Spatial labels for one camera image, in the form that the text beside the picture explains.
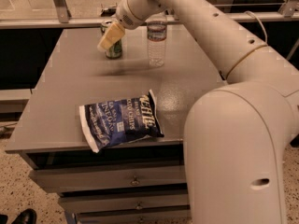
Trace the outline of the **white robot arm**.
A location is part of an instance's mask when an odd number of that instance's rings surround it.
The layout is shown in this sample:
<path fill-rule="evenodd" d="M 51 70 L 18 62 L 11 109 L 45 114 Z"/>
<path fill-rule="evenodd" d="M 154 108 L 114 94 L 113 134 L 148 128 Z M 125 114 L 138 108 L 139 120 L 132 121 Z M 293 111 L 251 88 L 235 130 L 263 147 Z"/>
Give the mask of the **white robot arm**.
<path fill-rule="evenodd" d="M 135 29 L 175 11 L 226 85 L 203 95 L 184 126 L 193 224 L 287 224 L 283 153 L 299 134 L 297 69 L 206 0 L 121 0 Z"/>

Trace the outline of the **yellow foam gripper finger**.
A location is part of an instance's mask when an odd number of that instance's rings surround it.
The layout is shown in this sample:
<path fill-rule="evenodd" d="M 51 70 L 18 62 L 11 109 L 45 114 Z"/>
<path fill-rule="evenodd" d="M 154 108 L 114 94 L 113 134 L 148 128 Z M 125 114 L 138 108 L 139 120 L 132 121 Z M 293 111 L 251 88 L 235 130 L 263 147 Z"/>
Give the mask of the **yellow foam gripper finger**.
<path fill-rule="evenodd" d="M 104 23 L 102 28 L 104 29 L 104 33 L 97 45 L 99 51 L 109 50 L 125 35 L 125 28 L 117 21 Z"/>

